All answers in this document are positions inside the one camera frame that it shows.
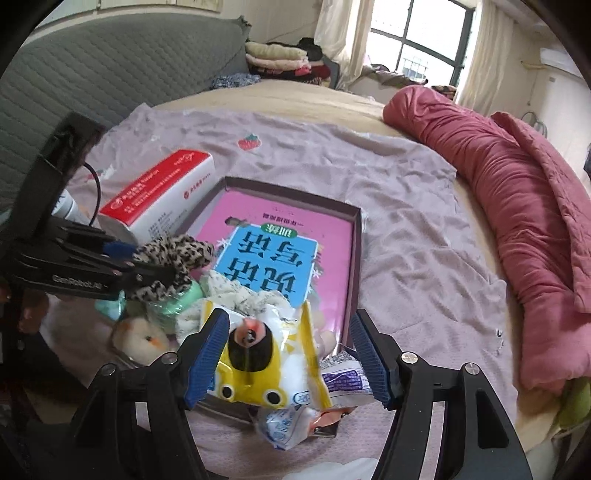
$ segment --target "white packet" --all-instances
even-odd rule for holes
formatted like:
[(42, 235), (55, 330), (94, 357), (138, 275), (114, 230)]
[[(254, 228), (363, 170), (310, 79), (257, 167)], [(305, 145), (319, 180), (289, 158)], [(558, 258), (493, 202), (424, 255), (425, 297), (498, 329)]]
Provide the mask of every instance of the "white packet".
[(330, 410), (360, 407), (375, 401), (361, 364), (343, 351), (320, 361), (322, 380), (329, 389)]
[[(324, 412), (342, 410), (343, 414), (348, 414), (355, 407), (375, 401), (361, 364), (347, 352), (322, 360), (320, 373), (328, 387), (332, 404)], [(317, 410), (303, 406), (282, 410), (260, 408), (254, 418), (254, 425), (273, 447), (290, 450), (313, 433), (313, 423), (322, 415)]]
[(253, 419), (255, 430), (277, 450), (290, 450), (310, 435), (310, 426), (320, 412), (297, 405), (282, 410), (260, 408)]

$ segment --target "metal screw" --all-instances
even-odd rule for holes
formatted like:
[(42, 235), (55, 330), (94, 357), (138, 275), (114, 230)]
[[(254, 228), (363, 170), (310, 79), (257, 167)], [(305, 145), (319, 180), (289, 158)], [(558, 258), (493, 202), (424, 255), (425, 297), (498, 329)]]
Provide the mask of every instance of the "metal screw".
[(115, 373), (116, 366), (113, 364), (106, 364), (103, 365), (100, 369), (100, 374), (104, 377), (108, 377), (109, 375), (113, 375)]
[(480, 373), (480, 367), (473, 363), (466, 364), (464, 368), (470, 375), (478, 375)]
[(415, 364), (418, 362), (417, 354), (412, 352), (404, 352), (401, 358), (405, 364)]
[(164, 365), (172, 365), (178, 360), (178, 355), (174, 352), (168, 352), (162, 356), (161, 360)]

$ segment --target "strawberry print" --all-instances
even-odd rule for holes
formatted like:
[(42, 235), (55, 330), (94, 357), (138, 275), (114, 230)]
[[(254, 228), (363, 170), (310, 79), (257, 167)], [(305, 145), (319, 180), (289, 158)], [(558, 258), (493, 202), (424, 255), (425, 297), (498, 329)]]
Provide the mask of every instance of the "strawberry print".
[(238, 146), (244, 151), (254, 150), (257, 147), (260, 147), (261, 144), (262, 142), (255, 134), (250, 134), (247, 137), (238, 140)]

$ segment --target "beige bed sheet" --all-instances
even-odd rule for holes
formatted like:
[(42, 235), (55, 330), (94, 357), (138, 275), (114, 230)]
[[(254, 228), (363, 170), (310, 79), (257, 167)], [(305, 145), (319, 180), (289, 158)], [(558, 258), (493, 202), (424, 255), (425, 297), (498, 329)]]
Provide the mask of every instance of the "beige bed sheet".
[[(160, 105), (166, 110), (225, 108), (265, 113), (298, 121), (341, 125), (357, 132), (391, 137), (403, 136), (382, 122), (383, 104), (337, 92), (325, 87), (282, 80), (236, 89), (213, 90)], [(467, 184), (458, 178), (454, 184), (459, 203), (468, 212), (478, 245), (488, 267), (506, 280), (496, 253), (496, 243), (482, 209)], [(553, 425), (558, 413), (558, 400), (544, 391), (525, 391), (518, 383), (518, 361), (521, 357), (521, 323), (523, 314), (510, 289), (507, 291), (506, 332), (511, 338), (516, 359), (514, 378), (519, 391), (516, 429), (526, 451), (555, 433)]]

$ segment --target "plastic wrapper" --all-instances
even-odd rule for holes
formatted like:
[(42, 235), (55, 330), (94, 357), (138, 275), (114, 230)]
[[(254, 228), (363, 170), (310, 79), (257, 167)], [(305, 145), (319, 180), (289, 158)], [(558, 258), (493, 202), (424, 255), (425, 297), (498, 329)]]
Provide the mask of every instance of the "plastic wrapper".
[(117, 300), (95, 301), (95, 309), (101, 312), (103, 315), (109, 317), (114, 322), (119, 320), (119, 318), (125, 311), (125, 305), (125, 292), (123, 290), (119, 292), (119, 299)]
[(176, 332), (177, 315), (187, 310), (200, 298), (203, 298), (203, 292), (199, 283), (193, 280), (191, 287), (187, 291), (178, 293), (168, 300), (147, 303), (146, 313), (148, 320), (158, 325), (166, 335), (174, 335)]
[(253, 418), (257, 432), (279, 450), (290, 450), (318, 428), (336, 423), (355, 407), (374, 401), (361, 364), (347, 352), (320, 362), (331, 406), (318, 411), (303, 406), (282, 410), (260, 408)]
[(206, 300), (203, 322), (215, 308), (228, 312), (230, 339), (217, 365), (211, 395), (271, 409), (331, 406), (320, 376), (307, 304), (300, 319), (293, 308), (270, 305), (254, 318)]

